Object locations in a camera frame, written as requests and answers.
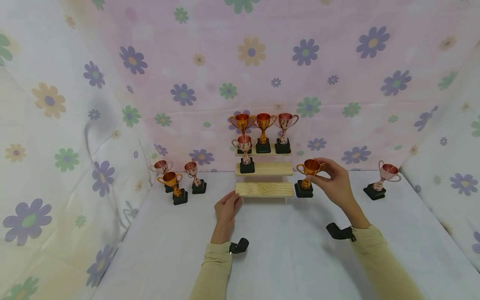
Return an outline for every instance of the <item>hand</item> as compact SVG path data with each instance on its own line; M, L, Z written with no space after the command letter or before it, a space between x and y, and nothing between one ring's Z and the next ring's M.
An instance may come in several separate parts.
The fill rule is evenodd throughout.
M242 199L235 191L226 194L215 204L216 226L211 244L223 244L230 241L235 226L235 215L240 209Z

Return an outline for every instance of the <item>trophy cup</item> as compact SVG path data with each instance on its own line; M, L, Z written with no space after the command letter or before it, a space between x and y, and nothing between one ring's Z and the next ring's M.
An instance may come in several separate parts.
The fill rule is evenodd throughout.
M183 175L175 172L167 172L162 177L157 177L157 181L173 188L173 205L184 204L188 202L188 192L185 189L179 189L179 182L183 179Z
M384 181L390 182L399 182L402 180L398 174L398 168L394 165L386 164L383 160L378 162L378 169L380 171L380 180L369 184L363 191L370 197L372 200L378 200L385 198L385 192L387 191L384 188ZM393 177L398 177L398 180L391 180Z
M159 160L153 166L150 166L150 169L157 173L157 174L165 174L170 171L173 167L173 163L171 161L167 162L166 160ZM173 188L165 185L165 192L173 192Z
M289 113L281 113L278 115L277 122L275 122L275 125L280 127L282 130L282 136L276 140L275 144L275 151L277 154L288 154L291 153L292 150L290 149L290 141L288 138L285 136L285 132L287 131L288 128L292 127L295 125L295 123L298 122L299 117L298 115L292 115Z
M303 175L317 175L318 172L321 172L325 169L326 164L321 164L315 159L307 159L303 164L297 165L298 172L302 173ZM313 187L312 183L307 180L299 180L295 183L295 194L297 198L312 198L313 197Z
M232 145L243 152L243 157L240 161L240 173L246 174L255 172L253 158L248 156L247 153L257 144L257 142L258 140L255 139L255 142L253 143L253 140L249 135L241 135L238 139L232 141Z
M261 113L256 116L251 116L250 119L252 120L252 124L255 124L260 130L262 130L262 135L260 135L260 139L258 140L256 151L257 153L270 153L272 149L270 149L270 140L265 135L265 130L272 126L276 121L276 116L270 116L266 113Z
M192 183L192 194L205 194L207 190L207 183L203 179L198 179L198 167L197 163L191 161L185 164L184 166L185 172L189 178L193 178Z

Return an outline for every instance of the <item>beige sleeve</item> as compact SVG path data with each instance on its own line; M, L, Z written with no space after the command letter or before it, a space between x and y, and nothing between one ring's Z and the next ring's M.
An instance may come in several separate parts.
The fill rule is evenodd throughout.
M424 300L415 282L387 247L377 227L353 228L350 242L380 300Z
M232 266L229 248L230 242L207 245L205 259L190 300L225 300L228 275Z

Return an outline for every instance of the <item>black clip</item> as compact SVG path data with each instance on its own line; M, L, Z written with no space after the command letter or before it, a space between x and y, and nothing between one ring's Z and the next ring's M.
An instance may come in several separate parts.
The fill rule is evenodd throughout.
M246 238L241 238L238 244L230 243L230 253L238 254L247 251L249 242Z
M350 239L351 241L356 241L357 239L353 235L352 227L347 227L340 230L335 223L330 223L327 225L327 231L330 233L330 236L335 240L346 240Z

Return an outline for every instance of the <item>trophy base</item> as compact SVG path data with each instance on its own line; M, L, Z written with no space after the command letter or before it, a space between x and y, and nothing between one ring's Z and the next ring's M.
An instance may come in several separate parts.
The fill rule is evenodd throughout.
M387 191L385 188L383 188L381 191L377 191L376 189L373 188L373 183L369 184L366 188L363 189L365 194L367 194L370 199L372 200L378 200L385 198L385 192Z
M184 204L188 202L188 192L185 189L181 189L180 197L173 196L173 205Z
M195 186L192 183L192 194L205 194L207 190L207 183L203 179L200 179L200 181L202 182L202 184L200 184L199 186Z
M290 148L290 140L287 139L287 143L285 145L282 145L280 144L280 139L277 139L275 144L275 151L277 154L292 153L292 149Z
M295 194L297 198L312 198L313 197L313 187L310 186L309 189L304 189L301 187L301 180L295 183Z
M250 157L251 163L245 165L243 160L240 160L240 173L241 174L248 174L248 173L255 173L255 163L253 162L253 158Z
M266 144L261 144L261 143L257 143L257 147L256 147L256 152L257 153L271 153L272 152L272 148L270 148L270 140L267 138L267 142Z

